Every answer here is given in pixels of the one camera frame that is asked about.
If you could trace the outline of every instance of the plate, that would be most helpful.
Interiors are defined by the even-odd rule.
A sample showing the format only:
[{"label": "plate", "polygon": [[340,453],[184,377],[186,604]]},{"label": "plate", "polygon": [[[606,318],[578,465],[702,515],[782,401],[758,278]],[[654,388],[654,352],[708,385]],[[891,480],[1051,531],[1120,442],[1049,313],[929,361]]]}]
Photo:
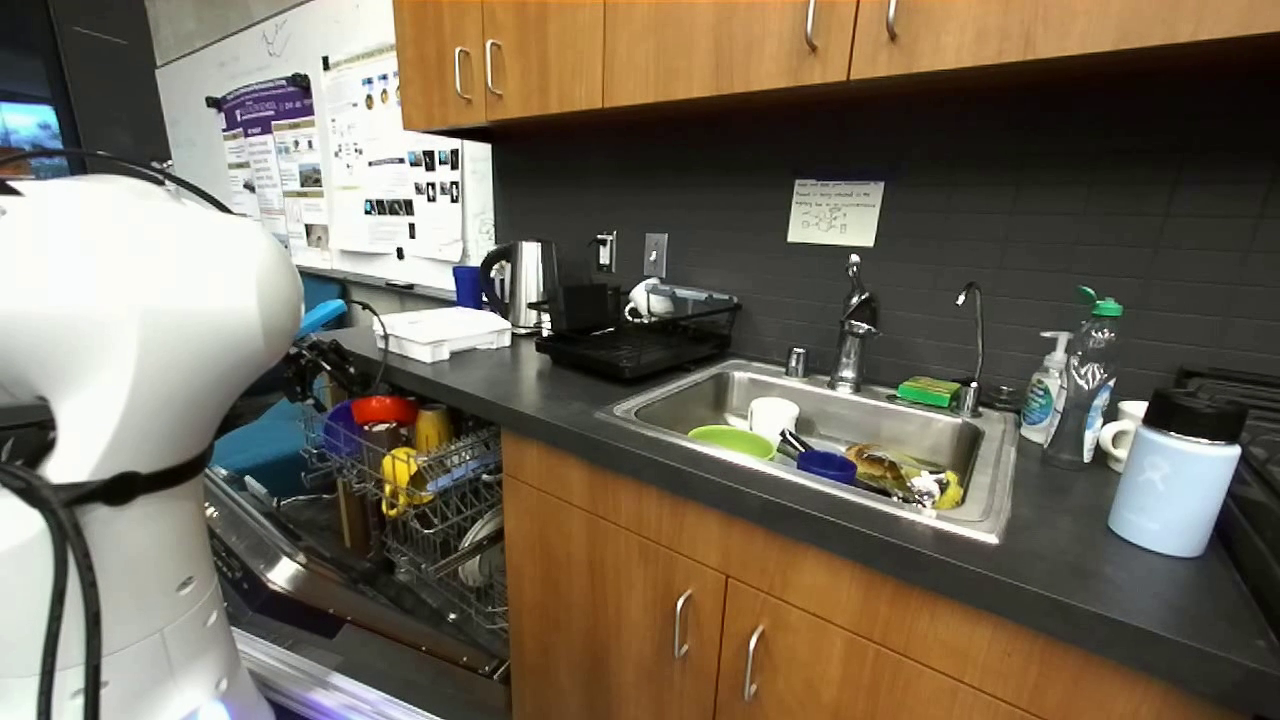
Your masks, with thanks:
[{"label": "plate", "polygon": [[708,449],[722,449],[734,457],[776,458],[776,453],[762,435],[740,431],[732,425],[700,425],[689,431],[689,438],[708,442]]},{"label": "plate", "polygon": [[[464,531],[458,551],[472,546],[472,543],[485,543],[485,541],[488,541],[492,531],[500,531],[500,527],[504,527],[504,508],[485,512],[485,515]],[[457,565],[457,580],[469,583],[469,588],[492,583],[492,551],[496,551],[496,546],[485,546],[485,551],[458,560],[458,565]]]}]

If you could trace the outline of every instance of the dish soap bottle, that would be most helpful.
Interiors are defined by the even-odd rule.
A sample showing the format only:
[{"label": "dish soap bottle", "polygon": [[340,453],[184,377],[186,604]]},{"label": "dish soap bottle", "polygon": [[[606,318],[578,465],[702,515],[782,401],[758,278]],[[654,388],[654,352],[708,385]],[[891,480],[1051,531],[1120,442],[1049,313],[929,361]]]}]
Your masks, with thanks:
[{"label": "dish soap bottle", "polygon": [[1027,406],[1018,417],[1018,435],[1033,442],[1051,438],[1051,431],[1063,417],[1063,401],[1069,401],[1069,339],[1073,339],[1073,332],[1038,332],[1038,334],[1051,339],[1051,352],[1034,369],[1034,377],[1027,385]]},{"label": "dish soap bottle", "polygon": [[1091,465],[1096,435],[1103,428],[1120,349],[1115,349],[1115,324],[1124,314],[1124,303],[1115,296],[1098,296],[1096,287],[1081,285],[1091,313],[1081,318],[1074,349],[1069,361],[1069,401],[1063,419],[1049,438],[1049,453],[1069,465]]}]

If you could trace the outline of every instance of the tile wall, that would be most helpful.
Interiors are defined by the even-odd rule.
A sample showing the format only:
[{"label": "tile wall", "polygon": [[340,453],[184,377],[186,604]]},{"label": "tile wall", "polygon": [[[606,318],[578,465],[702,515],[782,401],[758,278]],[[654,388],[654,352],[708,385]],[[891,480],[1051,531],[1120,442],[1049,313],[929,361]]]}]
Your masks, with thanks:
[{"label": "tile wall", "polygon": [[1183,364],[1280,372],[1280,72],[1115,69],[1001,90],[808,95],[680,123],[520,127],[511,226],[578,240],[671,233],[671,278],[743,296],[734,352],[780,361],[804,345],[832,364],[843,257],[780,245],[797,164],[891,168],[891,240],[866,251],[879,332],[866,377],[967,377],[974,278],[987,381],[1022,385],[1038,327],[1073,327],[1074,285],[1127,303],[1127,393]]}]

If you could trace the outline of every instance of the cabinet door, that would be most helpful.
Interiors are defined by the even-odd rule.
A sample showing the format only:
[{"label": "cabinet door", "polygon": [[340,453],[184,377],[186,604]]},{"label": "cabinet door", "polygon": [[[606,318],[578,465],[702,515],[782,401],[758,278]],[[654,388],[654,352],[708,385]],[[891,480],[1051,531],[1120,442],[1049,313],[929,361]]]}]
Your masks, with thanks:
[{"label": "cabinet door", "polygon": [[605,104],[847,78],[855,0],[606,0]]},{"label": "cabinet door", "polygon": [[605,0],[485,0],[485,115],[600,107],[600,56]]},{"label": "cabinet door", "polygon": [[404,127],[485,121],[481,0],[394,0]]},{"label": "cabinet door", "polygon": [[726,580],[718,656],[715,706],[722,720],[1027,720],[1010,705],[734,580]]},{"label": "cabinet door", "polygon": [[504,491],[516,720],[708,720],[722,575],[520,480]]},{"label": "cabinet door", "polygon": [[852,77],[943,72],[1263,32],[1280,32],[1274,0],[863,0]]}]

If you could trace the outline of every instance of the orange object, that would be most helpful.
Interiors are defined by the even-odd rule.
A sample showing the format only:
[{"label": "orange object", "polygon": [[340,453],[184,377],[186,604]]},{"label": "orange object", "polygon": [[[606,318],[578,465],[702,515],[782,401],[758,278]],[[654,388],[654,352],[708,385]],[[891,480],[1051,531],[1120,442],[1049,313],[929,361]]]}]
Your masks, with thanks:
[{"label": "orange object", "polygon": [[404,425],[404,428],[410,428],[417,403],[409,397],[392,397],[392,393],[357,397],[350,401],[350,419],[357,425]]}]

